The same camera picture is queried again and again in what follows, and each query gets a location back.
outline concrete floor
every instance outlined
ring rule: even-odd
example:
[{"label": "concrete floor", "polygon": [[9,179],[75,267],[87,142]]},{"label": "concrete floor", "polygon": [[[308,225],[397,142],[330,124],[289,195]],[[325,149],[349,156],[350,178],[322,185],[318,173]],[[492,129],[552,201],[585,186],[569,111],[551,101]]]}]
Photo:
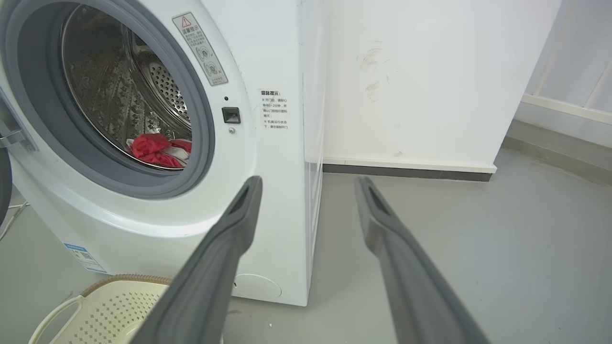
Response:
[{"label": "concrete floor", "polygon": [[[373,177],[492,343],[612,340],[612,188],[501,151],[491,182]],[[354,176],[326,174],[308,307],[233,299],[240,343],[395,343]],[[85,271],[32,209],[0,242],[0,343],[24,343]]]}]

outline washing machine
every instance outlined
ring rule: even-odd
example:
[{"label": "washing machine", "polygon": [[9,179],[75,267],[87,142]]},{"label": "washing machine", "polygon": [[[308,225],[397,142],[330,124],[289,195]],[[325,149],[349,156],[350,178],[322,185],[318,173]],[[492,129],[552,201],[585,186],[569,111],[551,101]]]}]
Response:
[{"label": "washing machine", "polygon": [[[259,220],[233,295],[307,304],[324,0],[0,3],[0,145],[17,189],[85,269],[173,277],[257,175]],[[142,138],[170,146],[137,149]]]}]

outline basket handle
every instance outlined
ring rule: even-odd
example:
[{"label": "basket handle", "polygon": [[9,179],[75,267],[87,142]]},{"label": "basket handle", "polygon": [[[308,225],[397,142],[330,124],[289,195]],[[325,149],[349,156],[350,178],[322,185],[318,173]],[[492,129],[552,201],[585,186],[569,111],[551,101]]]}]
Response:
[{"label": "basket handle", "polygon": [[61,312],[63,312],[65,309],[67,309],[68,307],[72,306],[73,304],[78,304],[78,308],[76,309],[75,313],[70,317],[70,319],[62,327],[62,329],[59,330],[58,334],[55,336],[53,341],[51,341],[53,343],[55,341],[55,339],[64,331],[64,329],[66,329],[66,326],[68,326],[70,324],[70,322],[72,322],[74,317],[81,310],[81,308],[83,306],[83,300],[84,299],[85,298],[83,296],[78,295],[76,297],[73,297],[71,299],[68,299],[68,300],[64,301],[61,305],[55,307],[55,309],[53,311],[51,311],[51,313],[49,313],[43,319],[43,321],[40,322],[38,327],[36,327],[36,330],[32,334],[32,337],[30,338],[30,341],[28,343],[29,344],[36,344],[36,343],[38,343],[38,341],[40,339],[40,336],[42,335],[43,332],[45,332],[45,329],[47,328],[47,326],[49,326],[49,324],[53,321],[53,319],[55,319],[56,316],[58,316]]}]

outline stainless steel drum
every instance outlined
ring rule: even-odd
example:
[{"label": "stainless steel drum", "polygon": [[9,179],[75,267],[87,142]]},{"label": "stainless steel drum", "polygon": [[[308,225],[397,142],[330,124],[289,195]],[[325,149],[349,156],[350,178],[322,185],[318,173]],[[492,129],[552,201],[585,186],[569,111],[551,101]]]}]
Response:
[{"label": "stainless steel drum", "polygon": [[126,140],[144,133],[191,140],[188,109],[174,79],[121,22],[93,7],[78,6],[63,26],[61,45],[74,102],[117,150],[137,160]]}]

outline barcode sticker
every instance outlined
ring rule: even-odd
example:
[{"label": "barcode sticker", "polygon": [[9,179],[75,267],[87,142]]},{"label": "barcode sticker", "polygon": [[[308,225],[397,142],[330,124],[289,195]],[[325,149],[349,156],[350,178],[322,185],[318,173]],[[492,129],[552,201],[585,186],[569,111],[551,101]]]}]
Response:
[{"label": "barcode sticker", "polygon": [[84,247],[70,245],[66,243],[64,243],[64,245],[66,246],[68,251],[72,253],[76,260],[78,260],[79,263],[81,263],[81,265],[85,267],[85,269],[102,272],[104,274],[108,273],[106,272],[106,270],[104,270],[103,267],[101,267],[101,265],[94,259],[94,257],[91,256],[91,254]]}]

